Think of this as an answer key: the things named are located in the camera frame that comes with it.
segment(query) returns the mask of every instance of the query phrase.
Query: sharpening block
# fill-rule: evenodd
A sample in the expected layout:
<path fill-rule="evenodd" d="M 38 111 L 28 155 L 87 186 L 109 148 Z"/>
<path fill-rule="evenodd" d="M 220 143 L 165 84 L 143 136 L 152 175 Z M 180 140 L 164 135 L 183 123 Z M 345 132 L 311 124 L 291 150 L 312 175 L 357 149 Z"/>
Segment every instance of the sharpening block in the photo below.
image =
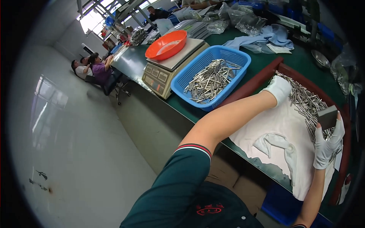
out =
<path fill-rule="evenodd" d="M 337 108 L 335 105 L 332 105 L 328 108 L 325 108 L 317 112 L 317 120 L 322 126 L 323 131 L 328 128 L 336 126 L 336 119 L 337 119 Z"/>

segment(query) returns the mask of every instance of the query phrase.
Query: light blue cloth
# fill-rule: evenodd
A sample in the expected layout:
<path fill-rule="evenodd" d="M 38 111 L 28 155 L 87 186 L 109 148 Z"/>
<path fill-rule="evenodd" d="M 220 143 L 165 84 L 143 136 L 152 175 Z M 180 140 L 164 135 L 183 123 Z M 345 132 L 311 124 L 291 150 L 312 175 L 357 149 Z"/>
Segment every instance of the light blue cloth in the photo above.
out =
<path fill-rule="evenodd" d="M 271 42 L 277 46 L 293 49 L 294 45 L 291 40 L 288 40 L 288 30 L 280 24 L 272 24 L 261 29 L 258 36 L 240 36 L 229 40 L 223 46 L 239 50 L 240 46 L 251 43 L 268 43 Z"/>

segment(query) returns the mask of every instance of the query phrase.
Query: stainless steel bowl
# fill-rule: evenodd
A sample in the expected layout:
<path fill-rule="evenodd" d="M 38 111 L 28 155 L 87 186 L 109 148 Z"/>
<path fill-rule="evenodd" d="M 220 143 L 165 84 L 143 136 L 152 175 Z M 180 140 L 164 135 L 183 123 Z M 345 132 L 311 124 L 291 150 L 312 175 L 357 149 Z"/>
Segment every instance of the stainless steel bowl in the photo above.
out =
<path fill-rule="evenodd" d="M 330 62 L 328 59 L 319 51 L 312 50 L 312 55 L 315 58 L 315 62 L 317 66 L 321 69 L 329 69 L 330 68 Z"/>

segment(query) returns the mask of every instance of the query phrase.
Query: wooden tray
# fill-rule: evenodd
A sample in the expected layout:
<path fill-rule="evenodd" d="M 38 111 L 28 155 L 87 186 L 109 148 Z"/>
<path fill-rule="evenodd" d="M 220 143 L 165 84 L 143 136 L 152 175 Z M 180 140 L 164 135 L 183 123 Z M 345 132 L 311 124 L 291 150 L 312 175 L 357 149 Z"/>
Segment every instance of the wooden tray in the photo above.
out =
<path fill-rule="evenodd" d="M 317 85 L 311 82 L 309 79 L 304 77 L 299 72 L 285 65 L 283 57 L 278 57 L 274 61 L 272 61 L 269 65 L 263 68 L 258 74 L 256 74 L 253 78 L 251 78 L 246 84 L 244 84 L 241 88 L 239 88 L 236 92 L 231 94 L 228 98 L 226 98 L 219 106 L 219 108 L 223 105 L 229 104 L 236 100 L 249 97 L 252 95 L 263 83 L 268 81 L 275 71 L 291 77 L 293 80 L 299 82 L 304 87 L 306 87 L 309 91 L 318 95 L 328 106 L 335 105 L 336 108 L 341 112 L 341 116 L 343 119 L 343 124 L 345 126 L 345 136 L 343 137 L 343 152 L 342 159 L 339 168 L 338 178 L 336 180 L 335 188 L 332 192 L 332 196 L 329 201 L 329 205 L 336 205 L 338 197 L 341 193 L 342 185 L 346 178 L 346 171 L 349 164 L 349 157 L 351 151 L 351 123 L 350 123 L 350 113 L 349 106 L 346 103 L 342 108 L 340 108 L 323 90 L 321 90 Z"/>

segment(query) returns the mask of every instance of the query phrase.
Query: hand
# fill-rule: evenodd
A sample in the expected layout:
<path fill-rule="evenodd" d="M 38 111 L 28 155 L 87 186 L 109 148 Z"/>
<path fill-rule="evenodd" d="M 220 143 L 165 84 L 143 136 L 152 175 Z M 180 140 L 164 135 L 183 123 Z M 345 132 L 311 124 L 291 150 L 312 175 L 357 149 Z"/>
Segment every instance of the hand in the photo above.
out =
<path fill-rule="evenodd" d="M 337 114 L 335 130 L 331 138 L 326 141 L 322 135 L 322 127 L 317 123 L 315 131 L 315 155 L 313 166 L 316 169 L 325 169 L 328 166 L 332 153 L 340 146 L 341 140 L 345 135 L 345 127 L 340 112 Z"/>

